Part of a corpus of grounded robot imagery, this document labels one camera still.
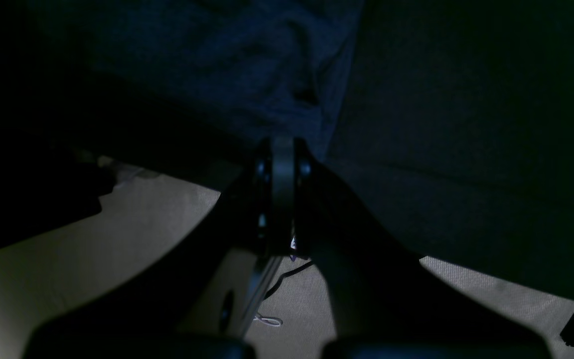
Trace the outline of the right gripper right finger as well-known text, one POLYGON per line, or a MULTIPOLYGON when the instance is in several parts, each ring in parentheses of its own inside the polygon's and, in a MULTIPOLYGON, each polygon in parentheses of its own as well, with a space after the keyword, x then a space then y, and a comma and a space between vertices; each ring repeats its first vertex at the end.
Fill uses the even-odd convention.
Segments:
POLYGON ((299 254, 323 275, 338 337, 324 359, 549 359, 544 339, 424 268, 360 198, 294 142, 299 254))

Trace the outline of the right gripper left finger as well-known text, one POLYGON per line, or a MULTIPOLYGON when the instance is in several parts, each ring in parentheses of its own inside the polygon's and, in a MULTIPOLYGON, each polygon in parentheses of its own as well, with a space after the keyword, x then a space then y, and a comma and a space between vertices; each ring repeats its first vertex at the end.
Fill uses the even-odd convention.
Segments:
POLYGON ((252 359, 242 341, 293 251, 295 145, 262 141, 200 223, 141 273, 32 334, 25 359, 252 359))

